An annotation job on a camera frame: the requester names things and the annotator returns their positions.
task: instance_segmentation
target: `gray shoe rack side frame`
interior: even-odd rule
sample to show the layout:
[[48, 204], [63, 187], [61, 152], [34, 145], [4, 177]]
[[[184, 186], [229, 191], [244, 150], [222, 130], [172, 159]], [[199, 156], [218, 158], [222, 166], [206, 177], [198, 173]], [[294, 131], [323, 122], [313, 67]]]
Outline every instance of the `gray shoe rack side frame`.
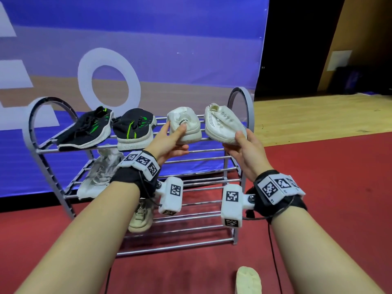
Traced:
[[[253, 101], [252, 98], [246, 88], [243, 87], [237, 87], [232, 90], [230, 93], [230, 96], [228, 98], [228, 108], [233, 108], [233, 103], [235, 97], [240, 94], [246, 103], [246, 109], [247, 109], [247, 127], [254, 131], [254, 108], [253, 108]], [[56, 97], [43, 97], [43, 98], [38, 98], [34, 100], [30, 105], [28, 106], [28, 121], [26, 122], [26, 126], [22, 129], [23, 133], [23, 139], [24, 142], [27, 146], [27, 148], [30, 150], [32, 157], [36, 161], [37, 165], [39, 166], [41, 172], [43, 173], [44, 177], [46, 178], [46, 181], [52, 188], [54, 194], [56, 195], [57, 199], [65, 209], [66, 213], [71, 217], [71, 219], [74, 219], [76, 216], [76, 213], [70, 203], [70, 199], [72, 198], [77, 198], [76, 195], [72, 195], [71, 192], [73, 188], [77, 185], [81, 185], [83, 182], [81, 179], [83, 175], [90, 170], [90, 167], [92, 163], [95, 161], [94, 154], [92, 150], [95, 149], [100, 149], [100, 148], [115, 148], [116, 145], [99, 145], [95, 147], [91, 147], [89, 149], [81, 149], [86, 152], [87, 154], [87, 163], [84, 165], [84, 167], [79, 171], [79, 173], [76, 174], [74, 179], [66, 186], [66, 188], [63, 188], [61, 184], [58, 182], [55, 174], [53, 173], [47, 159], [45, 158], [45, 155], [47, 154], [54, 154], [58, 153], [59, 150], [57, 148], [50, 148], [53, 145], [55, 145], [57, 136], [59, 136], [62, 132], [70, 128], [72, 125], [64, 129], [63, 131], [59, 132], [52, 138], [49, 138], [43, 143], [38, 143], [37, 138], [35, 135], [35, 128], [34, 128], [34, 123], [35, 123], [35, 116], [37, 114], [38, 109], [44, 105], [44, 104], [57, 104], [60, 107], [64, 108], [65, 111], [69, 113], [71, 116], [72, 120], [76, 122], [78, 119], [78, 116], [76, 115], [76, 112], [72, 109], [72, 107], [65, 101], [56, 98]], [[166, 118], [157, 118], [158, 121], [158, 126], [162, 126], [165, 123]], [[115, 135], [111, 135], [109, 138], [116, 138]], [[200, 142], [211, 140], [211, 138], [202, 138]], [[198, 189], [191, 189], [187, 188], [184, 189], [184, 196], [188, 192], [203, 192], [206, 190], [214, 190], [214, 189], [222, 189], [224, 185], [227, 183], [236, 183], [239, 182], [239, 184], [242, 186], [242, 189], [245, 191], [245, 181], [246, 178], [241, 171], [241, 169], [238, 167], [238, 163], [231, 157], [229, 156], [226, 152], [223, 151], [223, 148], [213, 148], [213, 149], [207, 149], [207, 150], [193, 150], [190, 151], [191, 153], [201, 153], [201, 152], [223, 152], [223, 155], [217, 155], [216, 157], [209, 157], [209, 158], [198, 158], [198, 159], [183, 159], [180, 161], [167, 161], [166, 163], [182, 163], [182, 162], [193, 162], [193, 161], [208, 161], [208, 160], [218, 160], [218, 159], [223, 159], [223, 168], [215, 171], [209, 171], [209, 172], [200, 172], [200, 173], [189, 173], [189, 174], [179, 174], [177, 177], [180, 177], [184, 181], [184, 187], [196, 187]], [[228, 160], [231, 159], [233, 161], [234, 167], [228, 167]], [[236, 170], [238, 171], [239, 178], [238, 179], [228, 179], [227, 178], [227, 172]], [[205, 177], [205, 175], [208, 174], [218, 174], [222, 173], [222, 176], [219, 177]], [[186, 180], [187, 177], [189, 176], [204, 176], [203, 178], [199, 179], [189, 179]], [[206, 187], [206, 188], [199, 188], [201, 186], [209, 186], [209, 185], [217, 185], [220, 184], [222, 186], [218, 187]], [[204, 205], [204, 204], [219, 204], [222, 202], [222, 200], [215, 200], [215, 201], [200, 201], [200, 202], [195, 202], [195, 203], [185, 203], [183, 204], [183, 208], [186, 208], [187, 206], [191, 205]], [[210, 211], [210, 212], [199, 212], [199, 213], [193, 213], [193, 214], [182, 214], [182, 215], [177, 215], [177, 216], [163, 216], [163, 217], [158, 217], [154, 218], [154, 223], [170, 223], [170, 222], [178, 222], [178, 221], [197, 221], [198, 219], [203, 219], [203, 218], [208, 218], [208, 217], [220, 217], [220, 206], [219, 210], [217, 211]], [[202, 227], [194, 227], [194, 228], [186, 228], [186, 229], [180, 229], [180, 230], [172, 230], [172, 231], [162, 231], [162, 232], [151, 232], [151, 233], [145, 233], [145, 234], [131, 234], [131, 235], [126, 235], [125, 238], [133, 238], [133, 237], [143, 237], [143, 236], [159, 236], [159, 235], [168, 235], [168, 234], [178, 234], [178, 233], [198, 233], [198, 232], [205, 232], [205, 231], [210, 231], [213, 229], [229, 229], [224, 227], [223, 225], [210, 225], [210, 226], [202, 226]], [[230, 237], [228, 238], [221, 238], [217, 240], [211, 240], [211, 241], [205, 241], [205, 242], [196, 242], [196, 243], [189, 243], [189, 244], [183, 244], [183, 245], [173, 245], [173, 246], [164, 246], [164, 247], [155, 247], [155, 248], [149, 248], [145, 250], [125, 250], [125, 251], [120, 251], [117, 253], [117, 257], [125, 257], [125, 256], [133, 256], [133, 255], [140, 255], [140, 254], [149, 254], [149, 253], [154, 253], [154, 252], [164, 252], [164, 251], [172, 251], [172, 250], [179, 250], [179, 249], [184, 249], [184, 248], [192, 248], [192, 247], [200, 247], [200, 246], [208, 246], [208, 245], [217, 245], [217, 244], [223, 244], [223, 243], [233, 243], [234, 245], [237, 244], [238, 242], [238, 230], [236, 229], [230, 229], [229, 233]]]

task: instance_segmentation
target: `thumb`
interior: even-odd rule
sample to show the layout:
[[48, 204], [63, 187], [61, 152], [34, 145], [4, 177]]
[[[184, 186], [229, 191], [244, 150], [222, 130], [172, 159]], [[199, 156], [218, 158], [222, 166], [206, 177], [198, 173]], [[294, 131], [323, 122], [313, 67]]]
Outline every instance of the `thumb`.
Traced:
[[187, 131], [187, 125], [182, 124], [173, 132], [173, 134], [170, 135], [170, 138], [174, 139], [175, 142], [177, 142]]
[[246, 139], [244, 133], [242, 133], [242, 131], [237, 131], [237, 132], [236, 132], [236, 141], [238, 142], [238, 144], [239, 144], [241, 147], [246, 146], [246, 144], [249, 142], [249, 141]]

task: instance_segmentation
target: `wall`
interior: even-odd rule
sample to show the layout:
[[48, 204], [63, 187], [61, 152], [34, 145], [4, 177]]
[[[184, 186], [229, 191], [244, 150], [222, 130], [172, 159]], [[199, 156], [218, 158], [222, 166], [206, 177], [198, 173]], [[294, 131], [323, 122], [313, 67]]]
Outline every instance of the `wall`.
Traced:
[[377, 66], [392, 55], [392, 0], [345, 0], [318, 87], [325, 91], [332, 51], [352, 50], [350, 65]]

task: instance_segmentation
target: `backdrop banner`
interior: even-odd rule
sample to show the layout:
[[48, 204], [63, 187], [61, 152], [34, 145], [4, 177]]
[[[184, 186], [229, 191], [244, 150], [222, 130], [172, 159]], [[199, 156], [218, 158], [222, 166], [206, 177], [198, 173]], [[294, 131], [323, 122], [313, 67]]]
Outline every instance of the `backdrop banner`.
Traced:
[[[253, 93], [268, 1], [2, 0], [0, 197], [50, 191], [20, 130], [36, 98], [59, 97], [81, 113], [103, 105], [115, 116], [135, 107], [165, 116], [179, 106], [203, 114], [210, 103], [225, 105], [237, 86]], [[243, 101], [233, 110], [246, 120]], [[57, 106], [40, 109], [39, 135], [51, 137], [71, 124], [64, 113]], [[86, 155], [54, 154], [53, 160], [66, 183]], [[211, 165], [176, 164], [184, 172], [218, 167]]]

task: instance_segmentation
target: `black sneaker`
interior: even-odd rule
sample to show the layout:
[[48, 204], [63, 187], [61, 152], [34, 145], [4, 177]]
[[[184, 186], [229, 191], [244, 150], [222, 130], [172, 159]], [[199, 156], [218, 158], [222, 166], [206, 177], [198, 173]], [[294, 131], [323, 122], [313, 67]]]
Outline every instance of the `black sneaker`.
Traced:
[[154, 139], [155, 116], [141, 108], [134, 108], [113, 120], [120, 152], [146, 148]]
[[59, 135], [57, 148], [89, 148], [101, 143], [110, 136], [110, 121], [113, 116], [112, 110], [102, 106], [86, 112], [71, 128]]

